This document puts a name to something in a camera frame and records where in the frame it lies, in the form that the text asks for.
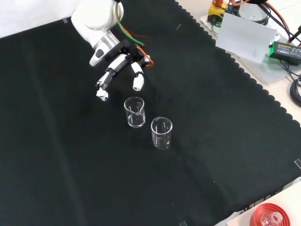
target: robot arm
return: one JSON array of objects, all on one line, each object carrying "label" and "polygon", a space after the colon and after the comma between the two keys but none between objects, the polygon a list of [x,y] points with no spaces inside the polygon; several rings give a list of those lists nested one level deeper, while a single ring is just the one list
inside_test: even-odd
[{"label": "robot arm", "polygon": [[[96,96],[101,98],[103,101],[106,101],[109,98],[109,94],[106,91],[109,83],[112,78],[117,75],[121,69],[127,65],[129,54],[120,54],[106,69],[106,72],[103,77],[96,84]],[[135,91],[140,91],[144,85],[144,77],[143,70],[141,66],[147,65],[149,63],[149,59],[144,57],[139,62],[133,62],[131,64],[132,70],[134,72],[134,82],[133,89]]]},{"label": "robot arm", "polygon": [[135,75],[133,89],[140,91],[144,84],[142,68],[149,64],[149,59],[137,51],[136,46],[128,48],[130,45],[129,42],[128,44],[127,41],[120,42],[110,31],[117,23],[115,15],[116,6],[119,18],[121,19],[124,10],[120,0],[84,1],[75,9],[71,17],[76,30],[95,50],[90,60],[91,66],[97,65],[103,59],[107,61],[112,60],[118,55],[107,67],[105,74],[96,84],[96,96],[103,101],[109,97],[106,89],[112,78],[128,63],[131,64]]},{"label": "robot arm", "polygon": [[98,80],[96,84],[96,96],[106,101],[109,97],[106,91],[109,83],[111,82],[114,75],[116,75],[125,65],[127,64],[127,56],[120,54],[105,70],[105,74]]}]

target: orange cable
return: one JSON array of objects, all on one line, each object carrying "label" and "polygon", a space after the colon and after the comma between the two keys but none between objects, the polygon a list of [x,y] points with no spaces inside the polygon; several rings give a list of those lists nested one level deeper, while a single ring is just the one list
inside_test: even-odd
[{"label": "orange cable", "polygon": [[148,58],[148,60],[150,61],[150,65],[146,65],[146,67],[153,67],[155,64],[154,64],[154,62],[151,60],[151,58],[143,51],[143,49],[140,47],[140,46],[138,46],[137,44],[136,44],[136,46],[138,47],[138,49],[140,49],[140,51]]},{"label": "orange cable", "polygon": [[[127,31],[127,29],[125,29],[124,27],[123,27],[123,29],[128,33],[128,35],[131,35],[128,31]],[[150,65],[146,65],[146,67],[153,67],[154,65],[155,65],[155,63],[152,61],[152,59],[143,51],[143,49],[139,46],[139,45],[137,45],[136,44],[136,46],[138,47],[138,49],[140,49],[140,51],[148,58],[148,60],[150,61]]]},{"label": "orange cable", "polygon": [[290,29],[287,26],[287,23],[285,22],[285,20],[283,19],[283,17],[280,15],[280,13],[269,3],[266,2],[266,4],[270,7],[270,9],[276,13],[276,15],[283,21],[283,23],[285,24],[285,27],[287,28],[288,31],[290,31]]},{"label": "orange cable", "polygon": [[235,3],[235,0],[230,0],[230,2],[232,3],[233,6],[240,6],[248,1],[250,1],[250,0],[245,0],[245,1],[241,1],[240,3]]}]

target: clear glass beaker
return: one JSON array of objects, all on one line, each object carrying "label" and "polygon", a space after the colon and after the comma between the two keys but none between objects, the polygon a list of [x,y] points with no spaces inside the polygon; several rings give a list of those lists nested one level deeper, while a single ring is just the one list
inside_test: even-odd
[{"label": "clear glass beaker", "polygon": [[140,97],[130,97],[124,102],[127,122],[133,128],[139,128],[145,123],[144,101]]},{"label": "clear glass beaker", "polygon": [[151,123],[152,142],[155,148],[167,149],[171,144],[172,122],[164,117],[157,117]]}]

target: red bottle cap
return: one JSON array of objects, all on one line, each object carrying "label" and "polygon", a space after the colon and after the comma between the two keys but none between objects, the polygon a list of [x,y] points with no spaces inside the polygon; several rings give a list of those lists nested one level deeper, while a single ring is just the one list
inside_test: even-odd
[{"label": "red bottle cap", "polygon": [[290,219],[286,214],[286,212],[281,207],[272,203],[266,203],[257,207],[257,209],[255,210],[255,212],[253,213],[250,219],[250,226],[262,226],[261,217],[265,212],[280,213],[283,217],[281,226],[291,226]]}]

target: black cloth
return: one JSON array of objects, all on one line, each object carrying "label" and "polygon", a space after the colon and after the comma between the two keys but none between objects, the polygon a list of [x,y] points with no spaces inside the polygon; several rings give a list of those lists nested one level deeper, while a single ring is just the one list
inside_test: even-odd
[{"label": "black cloth", "polygon": [[[123,3],[123,25],[155,62],[141,92],[127,67],[106,102],[95,97],[108,63],[89,65],[70,20],[0,40],[3,225],[212,226],[300,175],[299,123],[185,10]],[[131,96],[145,101],[139,129],[126,121]],[[157,116],[173,122],[169,150],[152,146]]]}]

